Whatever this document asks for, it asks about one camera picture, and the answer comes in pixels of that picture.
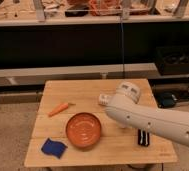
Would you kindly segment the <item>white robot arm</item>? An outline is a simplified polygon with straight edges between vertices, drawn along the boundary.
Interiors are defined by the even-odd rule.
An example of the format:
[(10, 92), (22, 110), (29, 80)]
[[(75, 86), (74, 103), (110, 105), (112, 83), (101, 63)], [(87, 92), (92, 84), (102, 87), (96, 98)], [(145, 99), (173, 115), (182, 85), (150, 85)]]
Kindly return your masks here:
[(138, 104), (140, 88), (122, 82), (106, 105), (113, 120), (189, 147), (189, 112), (152, 108)]

